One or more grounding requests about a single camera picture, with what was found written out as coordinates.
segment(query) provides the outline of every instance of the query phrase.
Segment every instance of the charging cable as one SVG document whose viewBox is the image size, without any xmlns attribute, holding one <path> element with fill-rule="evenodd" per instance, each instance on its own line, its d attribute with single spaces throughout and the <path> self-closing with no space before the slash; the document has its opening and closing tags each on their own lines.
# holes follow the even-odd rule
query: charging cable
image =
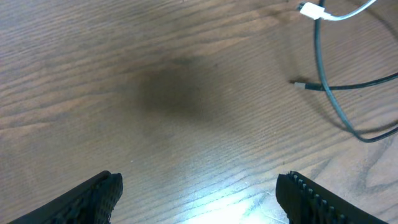
<svg viewBox="0 0 398 224">
<path fill-rule="evenodd" d="M 366 9 L 368 6 L 370 6 L 375 1 L 376 0 L 368 1 L 368 3 L 361 6 L 357 10 L 353 11 L 352 13 L 349 13 L 345 16 L 340 16 L 340 17 L 335 17 L 329 13 L 325 13 L 325 8 L 323 7 L 325 0 L 320 0 L 318 6 L 313 3 L 308 2 L 308 3 L 300 4 L 298 7 L 298 9 L 300 10 L 300 12 L 302 14 L 304 14 L 308 17 L 311 17 L 312 19 L 315 19 L 315 28 L 314 28 L 314 30 L 315 30 L 315 32 L 314 32 L 315 61 L 317 63 L 318 75 L 319 75 L 321 84 L 309 83 L 307 85 L 306 83 L 295 83 L 295 86 L 297 88 L 325 91 L 327 97 L 329 98 L 331 105 L 335 109 L 340 120 L 346 126 L 347 131 L 349 131 L 352 135 L 354 135 L 358 140 L 360 140 L 362 142 L 376 142 L 376 141 L 382 140 L 388 136 L 398 133 L 398 127 L 395 127 L 394 129 L 392 129 L 386 133 L 383 133 L 381 135 L 378 135 L 376 137 L 373 137 L 373 138 L 362 137 L 357 132 L 357 130 L 354 129 L 353 125 L 348 120 L 347 115 L 345 115 L 344 111 L 341 109 L 339 103 L 337 102 L 336 97 L 334 96 L 334 94 L 331 91 L 332 90 L 351 90 L 351 89 L 355 89 L 355 88 L 364 88 L 364 87 L 368 87 L 368 86 L 378 85 L 378 84 L 385 83 L 385 82 L 388 82 L 388 81 L 391 81 L 391 80 L 397 78 L 398 74 L 393 74 L 393 75 L 390 75 L 385 78 L 380 78 L 378 80 L 374 80 L 374 81 L 367 82 L 367 83 L 360 83 L 360 84 L 356 84 L 356 85 L 329 86 L 328 80 L 326 79 L 325 68 L 323 66 L 321 41 L 320 41 L 320 26 L 321 26 L 321 19 L 327 19 L 327 20 L 332 20 L 332 21 L 340 21 L 343 19 L 347 19 L 347 18 L 354 16 L 354 15 L 358 14 L 359 12 L 363 11 L 364 9 Z"/>
<path fill-rule="evenodd" d="M 321 6 L 311 3 L 311 2 L 300 3 L 298 5 L 298 10 L 300 10 L 300 13 L 303 14 L 304 16 L 308 16 L 312 19 L 321 18 L 321 19 L 329 20 L 329 21 L 342 21 L 344 19 L 348 19 L 350 17 L 357 15 L 358 13 L 362 12 L 363 10 L 365 10 L 367 7 L 369 7 L 371 4 L 373 4 L 376 1 L 377 0 L 369 0 L 366 4 L 357 8 L 357 10 L 355 10 L 345 16 L 333 16 L 330 13 L 325 12 L 324 7 L 321 7 Z"/>
</svg>

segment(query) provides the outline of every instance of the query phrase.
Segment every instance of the wooden table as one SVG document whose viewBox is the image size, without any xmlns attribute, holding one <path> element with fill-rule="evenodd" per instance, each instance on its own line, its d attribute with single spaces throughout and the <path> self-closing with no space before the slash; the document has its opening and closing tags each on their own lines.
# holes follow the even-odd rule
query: wooden table
<svg viewBox="0 0 398 224">
<path fill-rule="evenodd" d="M 361 143 L 324 93 L 289 83 L 318 81 L 298 3 L 2 0 L 0 223 L 102 170 L 124 179 L 112 223 L 287 223 L 275 182 L 290 170 L 398 223 L 397 136 Z M 330 83 L 395 73 L 397 21 L 383 0 L 324 22 Z M 397 122 L 397 87 L 336 96 L 365 130 Z"/>
</svg>

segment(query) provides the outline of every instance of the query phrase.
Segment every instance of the black object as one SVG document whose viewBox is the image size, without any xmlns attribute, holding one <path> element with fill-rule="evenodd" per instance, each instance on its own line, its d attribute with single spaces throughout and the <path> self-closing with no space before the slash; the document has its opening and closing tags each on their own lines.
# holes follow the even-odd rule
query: black object
<svg viewBox="0 0 398 224">
<path fill-rule="evenodd" d="M 325 0 L 320 0 L 319 1 L 319 6 L 323 7 L 325 3 Z M 333 108 L 335 109 L 336 113 L 338 114 L 338 116 L 340 117 L 340 120 L 344 123 L 344 125 L 346 126 L 347 130 L 353 134 L 358 140 L 362 141 L 362 142 L 376 142 L 379 140 L 382 140 L 386 137 L 389 137 L 395 133 L 398 133 L 398 127 L 384 133 L 381 134 L 379 136 L 376 136 L 374 138 L 369 138 L 366 139 L 364 137 L 362 137 L 361 135 L 359 135 L 359 133 L 354 129 L 354 127 L 352 126 L 352 124 L 350 123 L 350 121 L 347 118 L 347 115 L 345 115 L 344 111 L 341 109 L 340 105 L 337 102 L 337 99 L 335 98 L 334 94 L 331 92 L 331 88 L 328 84 L 328 80 L 326 79 L 326 75 L 325 75 L 325 68 L 323 66 L 323 59 L 322 59 L 322 50 L 321 50 L 321 41 L 320 41 L 320 26 L 321 26 L 321 19 L 317 19 L 315 21 L 315 32 L 314 32 L 314 45 L 315 45 L 315 60 L 317 62 L 317 68 L 318 68 L 318 75 L 319 75 L 319 79 L 322 83 L 322 87 L 323 90 L 326 92 L 326 95 L 329 98 L 329 101 L 331 103 L 331 105 L 333 106 Z"/>
<path fill-rule="evenodd" d="M 387 77 L 379 78 L 377 80 L 373 80 L 373 81 L 366 82 L 366 83 L 359 83 L 359 84 L 354 84 L 354 85 L 343 85 L 343 86 L 329 86 L 329 88 L 330 88 L 330 90 L 354 90 L 354 89 L 359 89 L 359 88 L 366 88 L 369 86 L 375 86 L 378 84 L 382 84 L 382 83 L 391 81 L 396 78 L 398 78 L 398 72 L 395 74 L 389 75 Z M 304 89 L 325 91 L 322 84 L 319 84 L 319 83 L 306 83 L 304 86 Z"/>
<path fill-rule="evenodd" d="M 298 172 L 280 174 L 275 194 L 290 224 L 386 224 Z"/>
<path fill-rule="evenodd" d="M 102 171 L 42 207 L 10 223 L 108 224 L 123 192 L 121 174 Z"/>
</svg>

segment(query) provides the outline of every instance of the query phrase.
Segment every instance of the textured black grip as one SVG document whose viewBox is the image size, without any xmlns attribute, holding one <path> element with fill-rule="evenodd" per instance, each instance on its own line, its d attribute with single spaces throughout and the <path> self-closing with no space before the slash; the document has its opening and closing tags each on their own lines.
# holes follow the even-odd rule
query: textured black grip
<svg viewBox="0 0 398 224">
<path fill-rule="evenodd" d="M 360 210 L 298 172 L 280 174 L 276 199 L 290 223 L 372 223 L 386 222 Z"/>
<path fill-rule="evenodd" d="M 108 224 L 122 192 L 122 175 L 103 171 L 11 223 Z"/>
</svg>

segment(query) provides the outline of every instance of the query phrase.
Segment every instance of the usb connector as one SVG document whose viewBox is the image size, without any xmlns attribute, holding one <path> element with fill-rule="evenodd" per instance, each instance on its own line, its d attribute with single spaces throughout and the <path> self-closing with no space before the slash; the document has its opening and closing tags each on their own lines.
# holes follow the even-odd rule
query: usb connector
<svg viewBox="0 0 398 224">
<path fill-rule="evenodd" d="M 298 10 L 300 10 L 300 13 L 304 16 L 308 16 L 314 20 L 319 18 L 329 19 L 331 17 L 331 14 L 325 12 L 324 7 L 320 7 L 310 2 L 300 3 L 298 5 Z"/>
</svg>

